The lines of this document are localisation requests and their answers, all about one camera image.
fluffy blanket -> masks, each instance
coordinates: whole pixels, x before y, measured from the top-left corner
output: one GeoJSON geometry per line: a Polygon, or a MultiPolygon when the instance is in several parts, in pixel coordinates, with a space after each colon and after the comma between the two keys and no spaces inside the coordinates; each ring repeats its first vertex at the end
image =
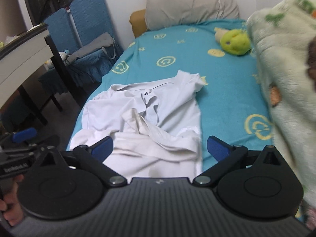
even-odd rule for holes
{"type": "Polygon", "coordinates": [[[316,207],[316,92],[311,44],[316,6],[285,0],[255,12],[247,21],[258,59],[259,80],[275,124],[274,143],[316,207]]]}

gray pillow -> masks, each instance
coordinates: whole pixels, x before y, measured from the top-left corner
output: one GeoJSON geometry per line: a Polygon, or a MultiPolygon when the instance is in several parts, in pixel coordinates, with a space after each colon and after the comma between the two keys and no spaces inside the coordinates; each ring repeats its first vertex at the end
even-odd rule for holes
{"type": "Polygon", "coordinates": [[[235,0],[147,0],[146,4],[145,21],[150,30],[222,18],[239,18],[235,0]]]}

hand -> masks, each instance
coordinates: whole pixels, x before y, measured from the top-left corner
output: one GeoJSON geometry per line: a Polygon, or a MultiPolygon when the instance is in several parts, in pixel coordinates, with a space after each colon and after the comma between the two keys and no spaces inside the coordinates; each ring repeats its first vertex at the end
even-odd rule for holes
{"type": "Polygon", "coordinates": [[[17,183],[23,179],[23,175],[14,177],[11,192],[4,195],[3,200],[0,200],[0,211],[4,211],[4,219],[7,220],[11,226],[17,225],[23,219],[23,212],[17,198],[19,187],[17,183]]]}

bed sheet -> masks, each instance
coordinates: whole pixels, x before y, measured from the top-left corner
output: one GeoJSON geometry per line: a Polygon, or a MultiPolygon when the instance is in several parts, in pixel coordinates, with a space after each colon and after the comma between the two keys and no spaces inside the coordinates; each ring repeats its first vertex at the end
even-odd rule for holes
{"type": "MultiPolygon", "coordinates": [[[[112,84],[174,77],[179,69],[199,73],[205,86],[197,93],[201,109],[203,171],[216,164],[206,141],[214,135],[229,144],[261,150],[272,144],[272,124],[257,77],[256,58],[224,53],[214,28],[245,28],[243,20],[211,20],[146,32],[135,39],[88,100],[112,84]]],[[[82,112],[73,135],[82,129],[82,112]]]]}

white shirt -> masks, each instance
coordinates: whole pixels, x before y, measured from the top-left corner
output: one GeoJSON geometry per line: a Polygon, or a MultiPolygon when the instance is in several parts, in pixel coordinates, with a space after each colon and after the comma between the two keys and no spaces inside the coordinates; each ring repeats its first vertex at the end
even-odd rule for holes
{"type": "Polygon", "coordinates": [[[112,154],[104,164],[125,176],[189,177],[201,173],[201,112],[195,93],[199,74],[181,70],[173,78],[112,85],[88,101],[70,148],[110,135],[112,154]]]}

